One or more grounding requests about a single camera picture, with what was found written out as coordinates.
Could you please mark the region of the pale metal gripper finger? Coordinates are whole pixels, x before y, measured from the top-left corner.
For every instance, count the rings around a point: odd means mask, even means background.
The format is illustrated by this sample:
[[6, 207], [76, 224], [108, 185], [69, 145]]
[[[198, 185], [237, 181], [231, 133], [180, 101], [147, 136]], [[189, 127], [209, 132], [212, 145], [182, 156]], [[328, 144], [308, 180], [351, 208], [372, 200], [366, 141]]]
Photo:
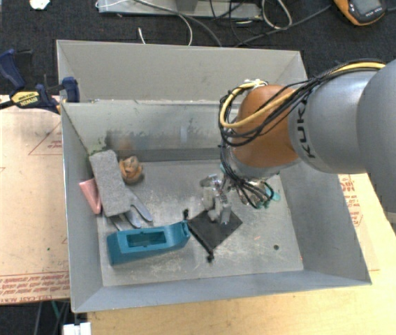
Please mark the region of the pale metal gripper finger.
[[220, 206], [220, 223], [228, 224], [230, 221], [231, 215], [231, 203], [227, 201], [227, 199], [221, 198], [221, 206]]
[[203, 188], [203, 206], [209, 219], [215, 221], [217, 219], [217, 213], [215, 211], [214, 190], [211, 186], [205, 186]]

